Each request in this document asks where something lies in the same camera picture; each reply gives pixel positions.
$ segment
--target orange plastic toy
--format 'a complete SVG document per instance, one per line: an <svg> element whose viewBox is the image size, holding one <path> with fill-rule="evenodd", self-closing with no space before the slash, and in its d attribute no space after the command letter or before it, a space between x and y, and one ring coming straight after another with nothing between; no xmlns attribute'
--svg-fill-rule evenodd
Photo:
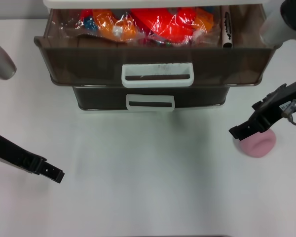
<svg viewBox="0 0 296 237"><path fill-rule="evenodd" d="M213 14L198 7L196 9L196 17L194 22L192 22L192 27L195 30L202 30L204 32L209 32L214 26L214 16Z"/></svg>
<svg viewBox="0 0 296 237"><path fill-rule="evenodd" d="M130 15L117 20L109 9L93 9L92 13L103 37L116 42L126 42L136 38L137 30Z"/></svg>

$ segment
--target label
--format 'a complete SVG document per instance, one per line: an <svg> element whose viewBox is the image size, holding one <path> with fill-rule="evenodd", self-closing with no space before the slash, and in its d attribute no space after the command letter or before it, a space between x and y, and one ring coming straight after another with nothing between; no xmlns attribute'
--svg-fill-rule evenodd
<svg viewBox="0 0 296 237"><path fill-rule="evenodd" d="M283 105L280 105L281 110L284 111L290 104L291 104L291 101L288 101L288 102L284 103Z"/></svg>

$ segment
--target drawer front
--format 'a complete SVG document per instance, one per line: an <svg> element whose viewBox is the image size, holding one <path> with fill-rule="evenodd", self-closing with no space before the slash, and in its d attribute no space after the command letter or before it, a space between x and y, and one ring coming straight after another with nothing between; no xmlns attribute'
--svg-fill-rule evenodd
<svg viewBox="0 0 296 237"><path fill-rule="evenodd" d="M73 87L78 105L83 110L127 110L127 96L129 95L154 95L169 96L165 100L157 99L147 102L171 103L168 100L174 97L175 108L193 108L211 105L221 105L225 102L229 87L204 87L204 88L154 88L154 89L129 89L129 88L92 88ZM134 104L143 107L146 104Z"/></svg>
<svg viewBox="0 0 296 237"><path fill-rule="evenodd" d="M57 85L123 86L124 65L192 63L192 86L256 85L271 49L45 48L42 54Z"/></svg>

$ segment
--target white cabinet top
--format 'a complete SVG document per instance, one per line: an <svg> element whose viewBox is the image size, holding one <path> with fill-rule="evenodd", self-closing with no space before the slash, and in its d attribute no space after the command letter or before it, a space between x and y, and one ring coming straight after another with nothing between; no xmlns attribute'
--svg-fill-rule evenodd
<svg viewBox="0 0 296 237"><path fill-rule="evenodd" d="M259 4L269 0L43 0L49 8L153 8Z"/></svg>

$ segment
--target red plastic toy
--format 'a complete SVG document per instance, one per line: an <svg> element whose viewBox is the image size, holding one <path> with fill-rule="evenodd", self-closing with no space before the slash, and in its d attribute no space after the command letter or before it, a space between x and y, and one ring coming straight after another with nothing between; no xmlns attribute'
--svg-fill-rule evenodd
<svg viewBox="0 0 296 237"><path fill-rule="evenodd" d="M80 13L80 20L83 20L85 17L92 16L92 9L83 9Z"/></svg>
<svg viewBox="0 0 296 237"><path fill-rule="evenodd" d="M175 15L166 8L132 9L131 12L156 35L172 43L187 43L193 35L191 24L196 12L191 7L180 8Z"/></svg>

